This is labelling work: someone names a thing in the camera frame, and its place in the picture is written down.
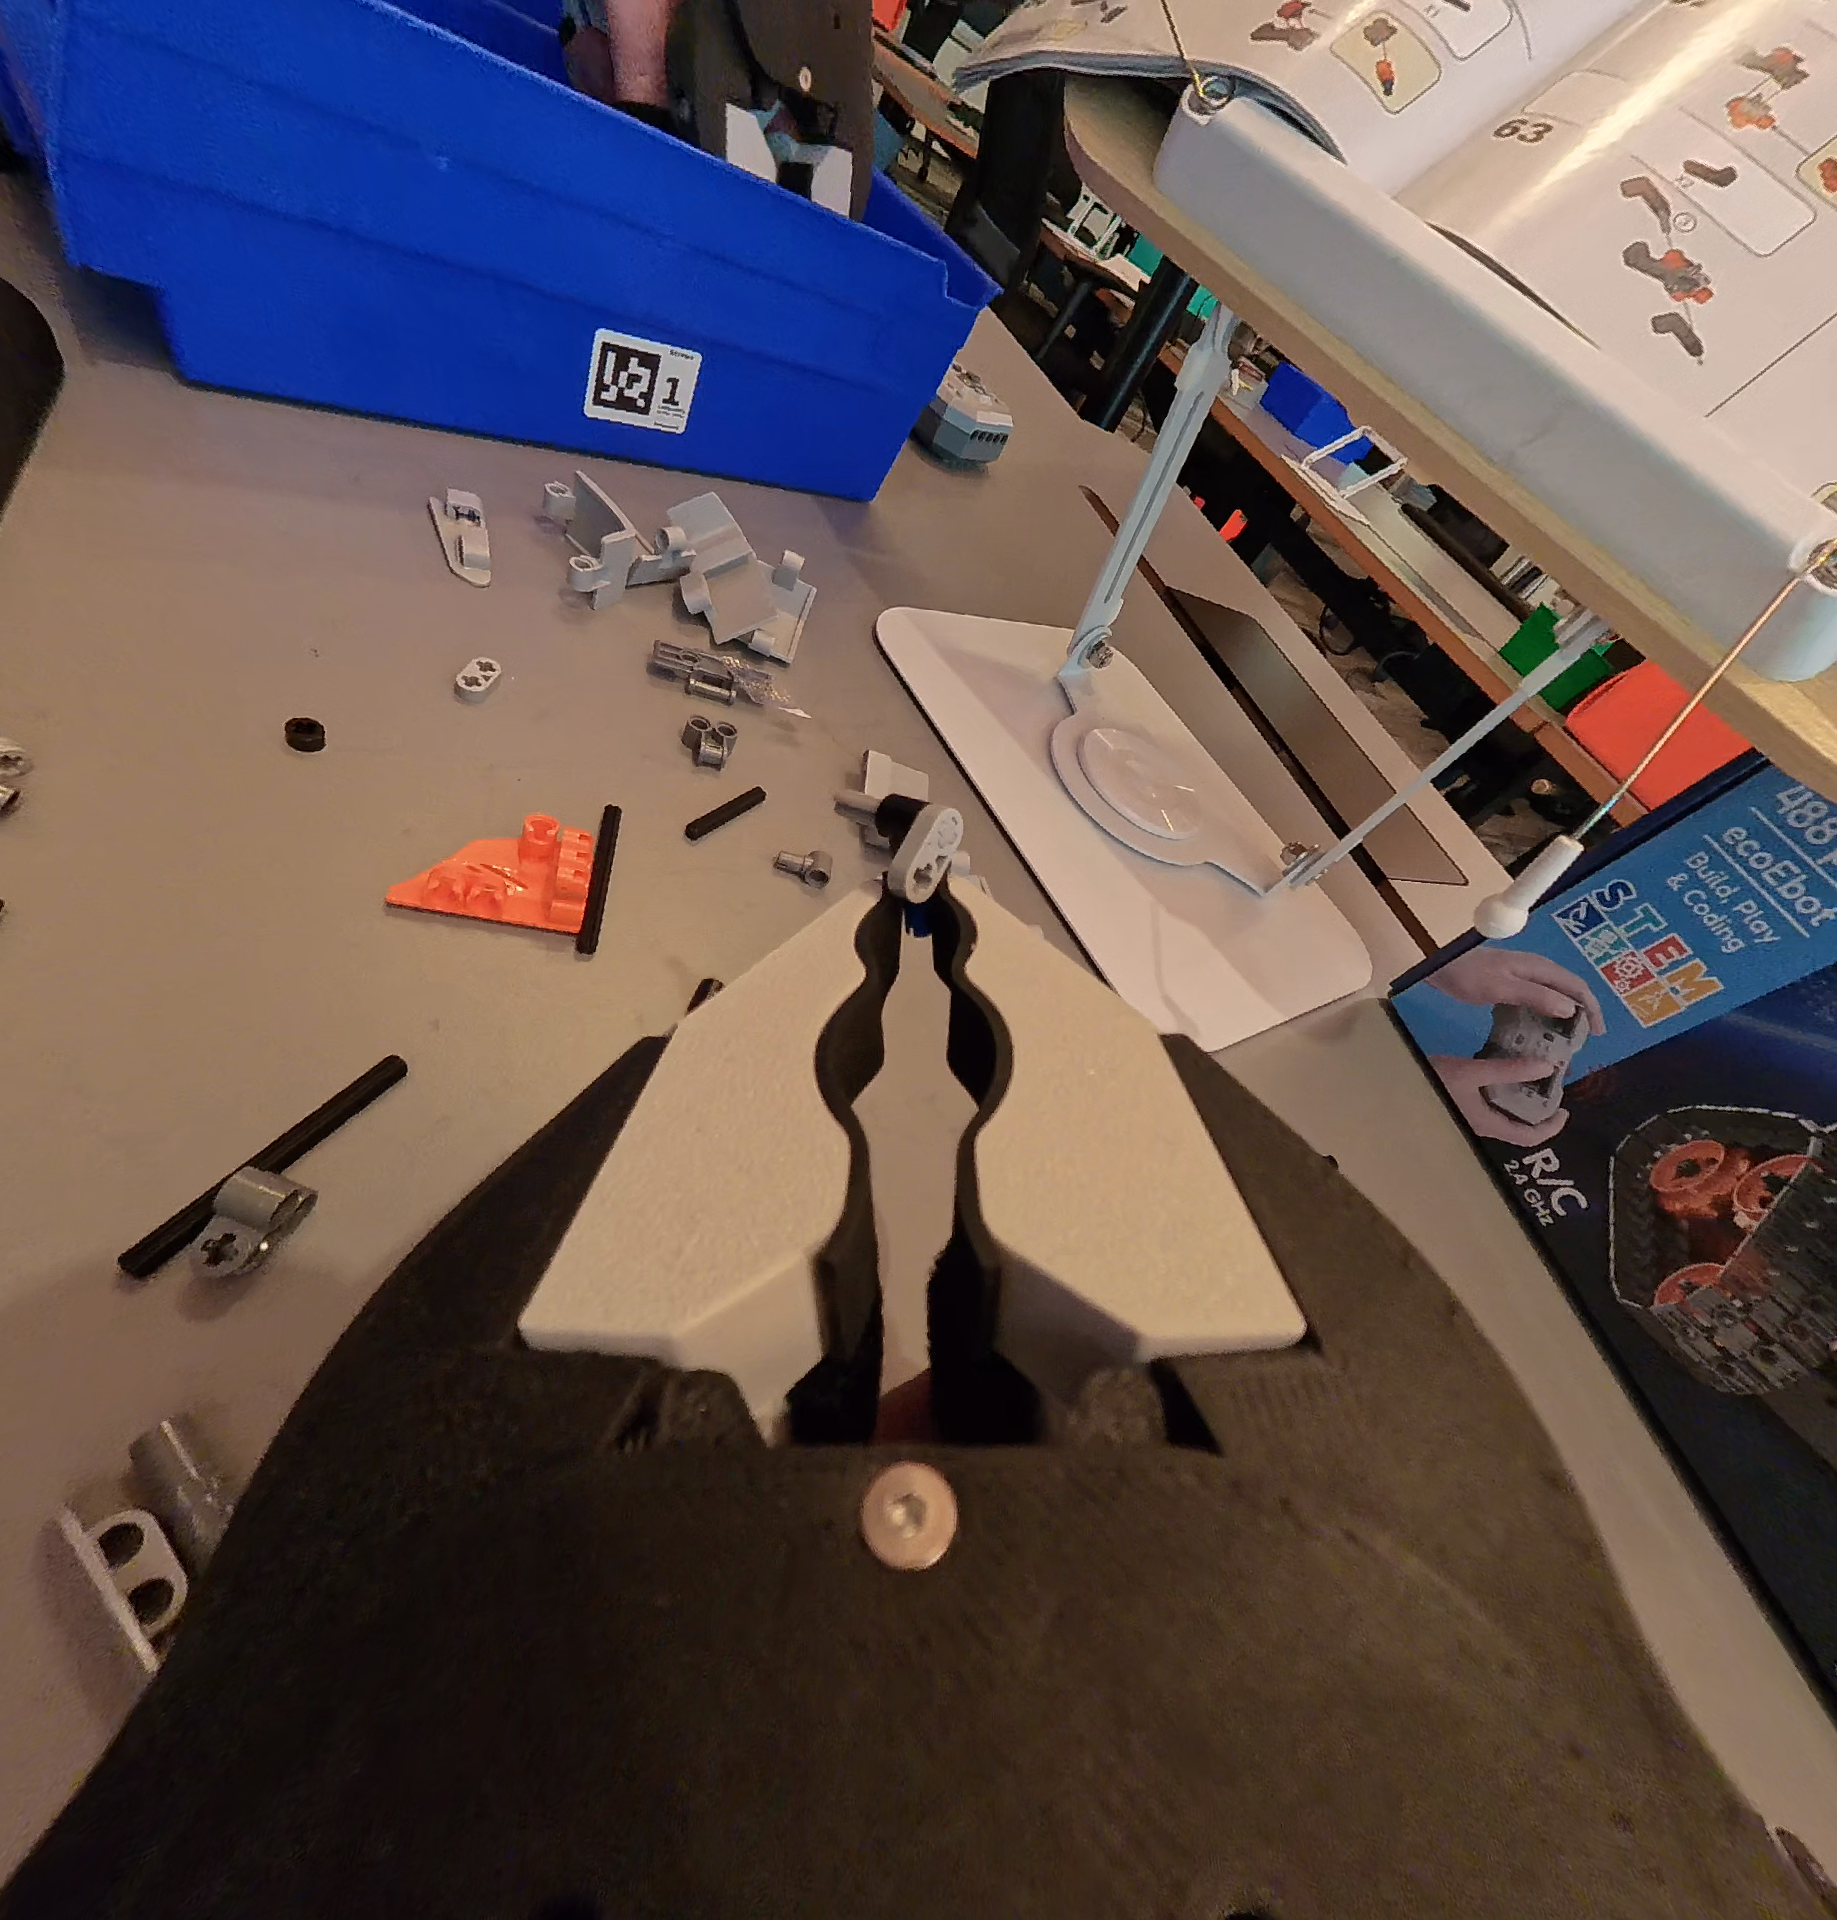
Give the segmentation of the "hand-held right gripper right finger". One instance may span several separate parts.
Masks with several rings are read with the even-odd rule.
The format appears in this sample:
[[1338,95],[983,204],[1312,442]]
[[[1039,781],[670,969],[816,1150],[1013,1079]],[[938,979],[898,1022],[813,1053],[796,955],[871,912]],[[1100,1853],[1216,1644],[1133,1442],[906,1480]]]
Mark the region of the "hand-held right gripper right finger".
[[1216,1145],[1176,1047],[981,892],[931,899],[947,1064],[973,1101],[927,1289],[931,1416],[1027,1444],[1089,1383],[1262,1355],[1307,1319]]

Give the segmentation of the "person's left hand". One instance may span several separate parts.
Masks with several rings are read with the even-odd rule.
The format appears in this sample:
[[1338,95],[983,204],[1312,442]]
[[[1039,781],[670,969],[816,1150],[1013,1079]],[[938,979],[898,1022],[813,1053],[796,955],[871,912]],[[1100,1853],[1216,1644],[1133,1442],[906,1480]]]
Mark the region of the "person's left hand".
[[669,108],[673,2],[562,2],[568,84],[620,109]]

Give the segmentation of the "grey motor block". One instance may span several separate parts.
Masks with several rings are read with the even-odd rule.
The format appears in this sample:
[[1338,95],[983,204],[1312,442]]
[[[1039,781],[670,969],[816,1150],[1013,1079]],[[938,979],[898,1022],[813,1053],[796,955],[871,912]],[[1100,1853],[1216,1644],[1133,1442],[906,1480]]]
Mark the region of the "grey motor block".
[[953,467],[983,467],[1010,446],[1013,421],[1000,399],[953,359],[911,426],[911,442]]

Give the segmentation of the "long black axle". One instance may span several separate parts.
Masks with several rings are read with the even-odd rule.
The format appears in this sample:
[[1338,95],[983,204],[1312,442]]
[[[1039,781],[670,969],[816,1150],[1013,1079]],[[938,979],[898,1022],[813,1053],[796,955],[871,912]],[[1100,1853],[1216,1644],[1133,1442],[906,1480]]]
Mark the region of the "long black axle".
[[[235,1171],[243,1166],[258,1166],[289,1176],[289,1167],[327,1143],[345,1123],[364,1112],[383,1092],[401,1085],[406,1077],[406,1072],[402,1056],[383,1056]],[[224,1179],[202,1189],[194,1199],[127,1247],[118,1256],[118,1273],[130,1281],[145,1281],[158,1273],[165,1262],[174,1261],[174,1256],[185,1253],[209,1221],[211,1195]]]

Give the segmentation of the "orange studded wedge plate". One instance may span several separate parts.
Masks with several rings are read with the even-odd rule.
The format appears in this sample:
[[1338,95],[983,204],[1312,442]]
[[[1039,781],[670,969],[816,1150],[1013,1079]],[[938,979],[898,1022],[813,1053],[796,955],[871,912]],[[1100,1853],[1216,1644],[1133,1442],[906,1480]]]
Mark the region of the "orange studded wedge plate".
[[569,937],[584,918],[593,853],[593,833],[530,815],[516,836],[471,839],[394,882],[383,905]]

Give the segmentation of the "blue plastic bin white tag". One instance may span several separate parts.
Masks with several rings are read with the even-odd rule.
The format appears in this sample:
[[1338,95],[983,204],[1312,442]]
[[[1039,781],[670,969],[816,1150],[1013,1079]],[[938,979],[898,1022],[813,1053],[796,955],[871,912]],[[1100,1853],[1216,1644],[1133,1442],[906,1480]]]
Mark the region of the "blue plastic bin white tag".
[[54,206],[194,382],[850,500],[993,291],[886,182],[853,222],[659,136],[620,206],[401,149],[300,186],[327,204],[67,156]]

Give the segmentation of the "grey axle connector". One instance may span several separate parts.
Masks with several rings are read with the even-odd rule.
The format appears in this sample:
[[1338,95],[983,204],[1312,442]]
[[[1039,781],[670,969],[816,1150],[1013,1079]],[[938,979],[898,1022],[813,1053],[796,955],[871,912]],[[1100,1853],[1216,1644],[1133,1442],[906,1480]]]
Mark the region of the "grey axle connector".
[[316,1206],[316,1192],[279,1171],[243,1166],[209,1202],[209,1221],[191,1244],[191,1269],[202,1279],[254,1273]]

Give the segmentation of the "light grey box piece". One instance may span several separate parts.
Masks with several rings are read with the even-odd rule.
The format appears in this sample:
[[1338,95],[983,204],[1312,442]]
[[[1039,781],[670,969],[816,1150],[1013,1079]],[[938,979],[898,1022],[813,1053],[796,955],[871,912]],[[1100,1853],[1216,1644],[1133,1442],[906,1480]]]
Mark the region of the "light grey box piece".
[[834,807],[847,820],[876,831],[876,815],[887,800],[915,805],[931,804],[931,776],[898,763],[881,751],[865,751],[859,785],[841,789]]

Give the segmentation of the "dark grey connectors plastic bag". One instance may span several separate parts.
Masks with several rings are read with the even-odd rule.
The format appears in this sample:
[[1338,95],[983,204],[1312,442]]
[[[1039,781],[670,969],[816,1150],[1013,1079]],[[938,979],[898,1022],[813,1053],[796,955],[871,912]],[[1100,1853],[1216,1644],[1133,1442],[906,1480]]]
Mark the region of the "dark grey connectors plastic bag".
[[769,672],[747,663],[701,653],[670,640],[656,640],[647,671],[665,682],[682,686],[689,697],[718,704],[747,702],[753,708],[778,708],[779,694]]

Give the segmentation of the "white book stand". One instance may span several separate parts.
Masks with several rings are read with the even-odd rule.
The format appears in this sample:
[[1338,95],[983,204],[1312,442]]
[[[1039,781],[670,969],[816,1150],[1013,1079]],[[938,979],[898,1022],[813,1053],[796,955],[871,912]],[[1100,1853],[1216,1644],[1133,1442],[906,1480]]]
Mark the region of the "white book stand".
[[1677,680],[1837,800],[1837,509],[1777,478],[1251,98],[1067,72],[1087,184],[1217,299],[1074,628],[887,609],[876,640],[1105,981],[1226,1047],[1369,981],[1306,853],[1240,798],[1115,622],[1255,326]]

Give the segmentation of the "blue toy robot box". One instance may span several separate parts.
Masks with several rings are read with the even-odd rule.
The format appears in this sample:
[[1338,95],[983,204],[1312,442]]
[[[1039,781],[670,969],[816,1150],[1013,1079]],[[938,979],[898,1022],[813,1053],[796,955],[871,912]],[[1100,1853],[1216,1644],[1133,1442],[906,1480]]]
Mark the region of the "blue toy robot box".
[[1745,755],[1389,1015],[1837,1713],[1837,804]]

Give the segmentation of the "grey orange brick assembly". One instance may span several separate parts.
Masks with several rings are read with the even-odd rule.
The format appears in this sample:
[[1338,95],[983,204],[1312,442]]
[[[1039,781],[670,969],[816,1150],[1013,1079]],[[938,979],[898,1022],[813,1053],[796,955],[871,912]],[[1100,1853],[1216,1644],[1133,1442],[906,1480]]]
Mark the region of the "grey orange brick assembly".
[[238,1482],[203,1428],[176,1414],[130,1441],[121,1488],[127,1503],[95,1519],[65,1505],[54,1526],[116,1644],[151,1677],[234,1522]]

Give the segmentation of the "green storage bin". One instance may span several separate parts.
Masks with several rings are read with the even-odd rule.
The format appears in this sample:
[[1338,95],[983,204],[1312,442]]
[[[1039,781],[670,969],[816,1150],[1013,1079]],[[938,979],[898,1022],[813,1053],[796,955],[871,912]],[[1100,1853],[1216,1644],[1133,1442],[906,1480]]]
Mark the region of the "green storage bin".
[[1515,687],[1530,687],[1537,704],[1565,715],[1611,677],[1615,634],[1583,609],[1560,613],[1537,607],[1500,649]]

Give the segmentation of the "orange storage bin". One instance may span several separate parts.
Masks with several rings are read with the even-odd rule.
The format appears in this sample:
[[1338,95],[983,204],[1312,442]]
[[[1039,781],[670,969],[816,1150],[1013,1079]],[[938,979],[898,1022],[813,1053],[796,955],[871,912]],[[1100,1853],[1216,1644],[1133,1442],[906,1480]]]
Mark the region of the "orange storage bin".
[[[1565,715],[1565,730],[1599,766],[1625,781],[1686,702],[1686,692],[1655,663],[1625,668],[1596,683]],[[1697,708],[1656,758],[1636,777],[1628,800],[1643,807],[1674,801],[1700,781],[1745,756],[1746,737],[1707,708]]]

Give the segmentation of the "instruction booklet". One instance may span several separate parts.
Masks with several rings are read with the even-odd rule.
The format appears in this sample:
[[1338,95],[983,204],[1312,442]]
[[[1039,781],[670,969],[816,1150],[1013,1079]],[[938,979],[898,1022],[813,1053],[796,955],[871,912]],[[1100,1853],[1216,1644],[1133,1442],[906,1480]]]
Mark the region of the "instruction booklet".
[[1837,509],[1837,2],[1017,4],[955,69],[1251,98]]

